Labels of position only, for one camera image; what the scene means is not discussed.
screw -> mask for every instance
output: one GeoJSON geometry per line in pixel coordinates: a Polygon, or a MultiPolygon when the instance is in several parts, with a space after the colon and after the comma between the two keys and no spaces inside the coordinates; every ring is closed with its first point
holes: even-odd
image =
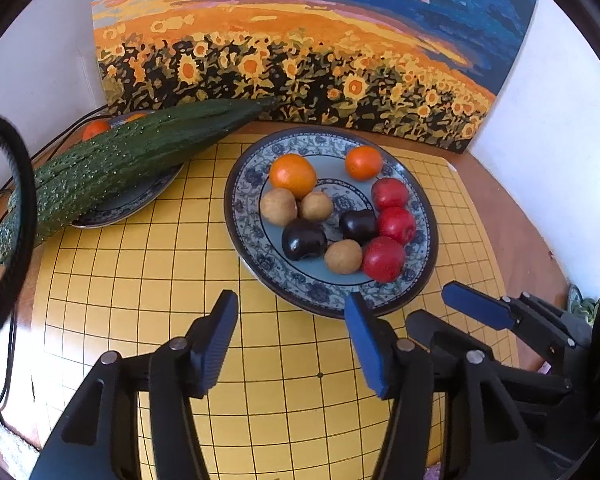
{"type": "Polygon", "coordinates": [[[411,350],[416,348],[415,343],[411,339],[407,339],[405,337],[398,339],[396,346],[401,352],[411,352],[411,350]]]}
{"type": "Polygon", "coordinates": [[[466,360],[472,365],[479,365],[484,361],[484,354],[480,350],[469,350],[466,353],[466,360]]]}
{"type": "Polygon", "coordinates": [[[187,346],[187,340],[183,337],[174,337],[169,341],[169,348],[171,350],[183,350],[187,346]]]}
{"type": "Polygon", "coordinates": [[[108,352],[104,352],[100,356],[100,362],[104,365],[110,365],[115,363],[118,360],[118,352],[114,352],[113,350],[109,350],[108,352]]]}

blue and white plate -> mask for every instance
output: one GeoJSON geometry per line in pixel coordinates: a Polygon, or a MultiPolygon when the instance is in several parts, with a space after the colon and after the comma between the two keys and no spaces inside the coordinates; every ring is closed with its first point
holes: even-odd
{"type": "Polygon", "coordinates": [[[264,137],[242,154],[224,190],[224,219],[246,267],[273,292],[314,314],[344,317],[344,301],[360,292],[377,316],[409,303],[424,287],[438,256],[438,228],[429,200],[413,175],[386,151],[352,134],[305,126],[264,137]],[[281,227],[260,216],[260,197],[272,188],[269,168],[284,153],[299,153],[315,168],[316,189],[331,197],[334,213],[322,223],[330,241],[342,239],[340,213],[372,208],[375,178],[357,182],[346,172],[344,159],[361,145],[377,148],[384,158],[378,178],[393,177],[409,188],[408,209],[416,221],[415,238],[407,246],[407,262],[393,283],[378,283],[359,271],[341,276],[327,269],[323,258],[292,262],[282,251],[281,227]]]}
{"type": "MultiPolygon", "coordinates": [[[[116,117],[110,123],[111,126],[118,126],[125,122],[130,114],[116,117]]],[[[71,222],[71,225],[79,229],[95,229],[97,227],[106,227],[115,224],[125,218],[140,211],[148,205],[154,198],[169,187],[174,181],[184,164],[173,166],[162,173],[143,178],[136,182],[129,189],[106,199],[97,208],[85,213],[80,218],[71,222]]]]}

yellow grid board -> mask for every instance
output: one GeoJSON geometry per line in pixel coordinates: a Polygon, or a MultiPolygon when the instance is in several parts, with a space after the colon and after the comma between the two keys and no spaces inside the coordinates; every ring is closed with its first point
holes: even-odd
{"type": "MultiPolygon", "coordinates": [[[[277,298],[239,262],[222,208],[226,178],[262,136],[236,135],[196,156],[157,200],[103,229],[67,228],[46,243],[32,322],[40,439],[44,443],[91,365],[107,350],[151,352],[183,335],[221,290],[240,318],[218,385],[191,406],[215,480],[370,478],[390,404],[366,387],[344,322],[277,298]]],[[[410,304],[424,308],[518,365],[515,338],[445,306],[451,280],[505,293],[491,245],[457,172],[442,158],[387,148],[416,176],[440,235],[436,269],[410,304]]],[[[155,480],[148,394],[139,397],[142,478],[155,480]]],[[[435,394],[429,463],[440,458],[444,403],[435,394]]]]}

painting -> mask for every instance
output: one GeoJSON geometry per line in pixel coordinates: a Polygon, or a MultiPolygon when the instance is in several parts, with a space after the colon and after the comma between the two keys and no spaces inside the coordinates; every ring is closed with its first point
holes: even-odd
{"type": "Polygon", "coordinates": [[[92,0],[113,113],[275,95],[263,119],[462,152],[536,0],[92,0]]]}

blue gripper pad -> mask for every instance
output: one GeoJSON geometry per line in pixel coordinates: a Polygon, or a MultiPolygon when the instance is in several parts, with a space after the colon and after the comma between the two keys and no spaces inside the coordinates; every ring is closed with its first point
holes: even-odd
{"type": "Polygon", "coordinates": [[[222,363],[234,334],[238,321],[236,293],[223,290],[211,313],[200,321],[204,321],[204,325],[191,345],[190,360],[200,378],[200,393],[204,396],[218,382],[222,363]]]}
{"type": "Polygon", "coordinates": [[[495,330],[511,329],[515,324],[505,303],[462,283],[450,282],[442,287],[442,300],[451,308],[495,330]]]}
{"type": "Polygon", "coordinates": [[[382,320],[376,319],[362,295],[354,292],[345,300],[344,321],[367,386],[376,396],[386,398],[392,386],[394,361],[392,342],[382,333],[382,320]]]}

